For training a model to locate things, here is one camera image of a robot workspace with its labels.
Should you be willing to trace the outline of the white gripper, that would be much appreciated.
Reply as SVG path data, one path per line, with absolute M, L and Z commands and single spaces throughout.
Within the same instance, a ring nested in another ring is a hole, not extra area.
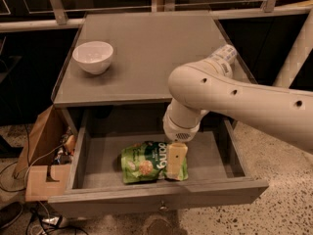
M 166 147 L 167 164 L 165 177 L 167 179 L 183 181 L 188 178 L 186 160 L 188 147 L 185 143 L 194 139 L 199 128 L 199 124 L 195 127 L 181 127 L 170 118 L 170 112 L 165 113 L 163 117 L 163 130 L 166 137 L 171 142 L 174 142 Z

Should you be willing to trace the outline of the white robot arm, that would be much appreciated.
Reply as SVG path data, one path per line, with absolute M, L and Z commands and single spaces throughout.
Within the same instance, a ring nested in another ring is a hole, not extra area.
M 237 81 L 237 50 L 226 44 L 210 56 L 182 65 L 168 78 L 172 101 L 163 117 L 167 176 L 176 179 L 202 118 L 215 112 L 313 153 L 313 93 Z

